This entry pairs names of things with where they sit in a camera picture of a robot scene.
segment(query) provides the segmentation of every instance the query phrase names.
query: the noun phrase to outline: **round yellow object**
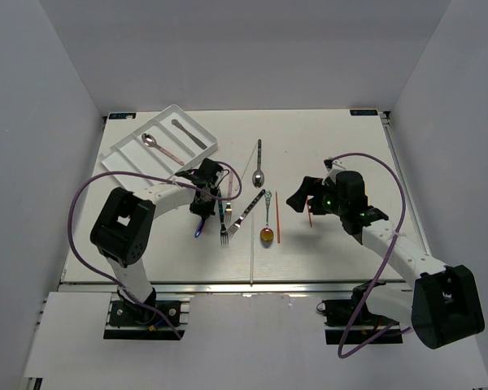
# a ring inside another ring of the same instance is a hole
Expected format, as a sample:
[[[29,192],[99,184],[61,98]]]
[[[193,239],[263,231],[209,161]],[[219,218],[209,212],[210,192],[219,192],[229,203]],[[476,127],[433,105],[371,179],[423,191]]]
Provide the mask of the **round yellow object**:
[[[260,240],[262,241],[270,242],[273,241],[274,237],[275,237],[275,233],[273,233],[273,230],[270,229],[269,227],[265,227],[260,231]]]

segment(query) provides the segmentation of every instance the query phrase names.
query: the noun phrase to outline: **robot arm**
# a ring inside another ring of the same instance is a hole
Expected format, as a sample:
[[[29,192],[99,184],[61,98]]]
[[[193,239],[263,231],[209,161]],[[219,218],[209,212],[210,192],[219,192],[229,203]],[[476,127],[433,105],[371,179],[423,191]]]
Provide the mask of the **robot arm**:
[[[369,206],[364,181],[355,171],[330,170],[327,178],[306,176],[300,189],[287,200],[295,211],[307,203],[314,215],[335,214],[344,230],[360,244],[384,258],[394,237],[394,225],[379,209]],[[484,318],[472,272],[465,266],[448,266],[400,236],[388,262],[411,287],[410,292],[389,285],[376,286],[366,301],[371,314],[384,315],[412,325],[431,349],[484,330]],[[355,295],[363,295],[367,284]]]
[[[152,222],[184,205],[190,205],[190,212],[202,219],[209,218],[214,214],[216,200],[213,196],[218,193],[222,171],[220,164],[205,158],[199,169],[177,173],[212,197],[174,184],[158,184],[137,193],[123,188],[112,190],[90,233],[90,240],[105,256],[115,277],[139,301],[155,307],[155,290],[146,277],[142,261]],[[155,316],[154,312],[135,305],[121,288],[118,294],[132,308],[133,317],[139,323],[148,323]]]

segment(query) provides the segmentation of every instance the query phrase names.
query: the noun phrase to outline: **white table surface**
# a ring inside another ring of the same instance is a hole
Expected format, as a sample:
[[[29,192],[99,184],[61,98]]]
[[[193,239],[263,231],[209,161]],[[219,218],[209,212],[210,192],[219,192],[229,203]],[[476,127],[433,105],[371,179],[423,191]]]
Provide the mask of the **white table surface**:
[[[338,358],[337,346],[325,344],[318,297],[194,297],[181,341],[104,340],[110,299],[110,293],[51,293],[25,376],[43,378],[41,390],[488,386],[474,337],[432,350],[411,333],[403,344],[369,345]]]
[[[341,227],[336,216],[313,217],[309,227],[307,212],[297,214],[286,204],[304,176],[323,177],[323,160],[330,156],[358,151],[377,156],[394,167],[386,135],[378,116],[350,116],[349,110],[234,110],[193,111],[189,114],[214,134],[219,149],[210,158],[226,161],[242,174],[257,139],[263,140],[265,189],[273,192],[270,226],[277,233],[274,193],[278,191],[281,243],[265,249],[259,231],[265,223],[265,205],[254,210],[254,280],[316,281],[368,280],[381,259],[365,249]],[[157,112],[137,113],[136,119],[108,120],[99,150],[108,154],[112,145],[143,125]],[[386,212],[394,223],[401,211],[397,187],[388,172],[365,158],[343,160],[347,168],[359,171],[365,180],[370,204]],[[251,185],[256,168],[253,157],[243,179],[243,192],[233,201],[233,215],[241,214],[259,190]],[[97,161],[94,174],[105,171]],[[95,267],[111,273],[89,234],[108,194],[119,183],[107,177],[92,184],[86,195],[75,239],[78,250]],[[226,180],[221,185],[227,189]],[[242,282],[250,278],[251,216],[231,241],[230,249],[220,247],[218,217],[210,218],[203,234],[194,239],[198,217],[188,207],[173,210],[154,221],[150,243],[143,256],[152,282]],[[416,231],[407,212],[403,230],[416,242]],[[387,267],[386,280],[401,279]],[[85,269],[69,251],[65,282],[104,282]]]

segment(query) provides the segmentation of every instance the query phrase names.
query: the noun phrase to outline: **white cutlery tray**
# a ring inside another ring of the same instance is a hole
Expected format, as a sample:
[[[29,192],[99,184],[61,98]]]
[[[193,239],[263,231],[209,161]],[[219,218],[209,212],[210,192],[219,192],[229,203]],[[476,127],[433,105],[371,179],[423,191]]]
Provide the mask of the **white cutlery tray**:
[[[172,124],[173,119],[177,119],[207,148],[202,149],[196,145]],[[185,165],[181,166],[156,148],[146,146],[141,139],[143,133],[151,134],[160,146],[182,160]],[[99,157],[102,165],[108,171],[131,171],[167,179],[178,171],[197,166],[203,159],[212,155],[217,147],[217,139],[174,104],[113,145],[109,154]],[[137,191],[157,184],[157,182],[133,176],[116,175],[114,177],[129,191]]]

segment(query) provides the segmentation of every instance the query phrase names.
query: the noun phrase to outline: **butter knife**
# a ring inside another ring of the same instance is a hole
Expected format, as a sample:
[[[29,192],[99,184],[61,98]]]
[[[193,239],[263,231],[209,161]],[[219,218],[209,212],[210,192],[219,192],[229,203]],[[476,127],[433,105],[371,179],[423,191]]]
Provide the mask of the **butter knife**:
[[[172,119],[172,124],[179,130],[181,130],[184,134],[186,134],[190,138],[190,140],[195,142],[195,145],[197,145],[199,148],[203,150],[207,148],[207,146],[204,145],[204,143],[201,140],[199,140],[195,135],[193,135],[191,132],[186,130],[185,127],[181,124],[181,122],[179,122],[177,119]]]

